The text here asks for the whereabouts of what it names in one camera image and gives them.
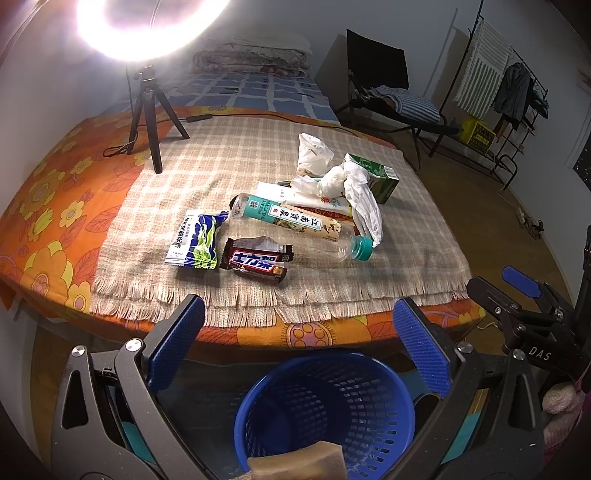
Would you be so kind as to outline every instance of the power strip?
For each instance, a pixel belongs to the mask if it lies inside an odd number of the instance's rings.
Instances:
[[[519,207],[516,213],[517,219],[519,220],[519,224],[521,225],[521,227],[525,228],[528,231],[528,233],[536,240],[541,239],[542,232],[544,231],[544,223],[542,222],[542,220],[538,220],[538,223],[536,224],[533,218],[527,216],[521,209],[521,207]]]

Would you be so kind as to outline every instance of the teal bottle cap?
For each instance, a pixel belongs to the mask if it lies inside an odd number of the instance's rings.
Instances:
[[[353,251],[351,252],[351,258],[353,260],[361,260],[365,262],[371,257],[374,251],[374,242],[371,238],[364,236],[356,236],[355,244],[353,245]]]

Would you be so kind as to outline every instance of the food wrapper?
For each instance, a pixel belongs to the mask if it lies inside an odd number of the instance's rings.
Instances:
[[[287,274],[283,262],[290,262],[293,258],[291,245],[279,245],[266,236],[237,240],[229,238],[220,268],[280,283]]]
[[[216,268],[216,231],[228,215],[229,212],[187,210],[164,263],[179,267]]]

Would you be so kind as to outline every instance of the striped cloth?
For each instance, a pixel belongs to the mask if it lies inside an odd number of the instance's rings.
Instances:
[[[400,150],[331,128],[247,116],[214,116],[186,128],[189,140],[172,141],[178,138],[172,129],[162,141],[164,172],[156,175],[146,163],[111,223],[92,284],[91,312],[156,322],[196,293],[207,306],[207,326],[254,327],[273,326],[278,315],[284,323],[302,323],[387,312],[407,296],[422,305],[466,298],[466,257]],[[398,174],[400,184],[380,205],[384,240],[367,262],[331,262],[301,249],[280,286],[232,271],[164,263],[187,209],[223,210],[238,193],[254,192],[259,181],[292,177],[302,132],[330,146],[333,164],[351,152]],[[281,235],[264,222],[249,228],[247,234],[225,223],[217,244],[228,237]]]
[[[511,46],[484,19],[476,27],[473,50],[455,101],[482,120],[492,105],[509,61]]]
[[[388,98],[393,101],[394,111],[407,118],[426,124],[436,124],[441,120],[439,110],[430,100],[412,93],[405,88],[392,88],[382,85],[372,88],[370,95],[376,98]]]

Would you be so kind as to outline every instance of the blue checkered mattress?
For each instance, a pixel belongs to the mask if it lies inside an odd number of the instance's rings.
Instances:
[[[328,98],[311,78],[266,73],[182,73],[158,80],[172,106],[234,106],[290,113],[339,123]],[[105,113],[129,110],[122,99]]]

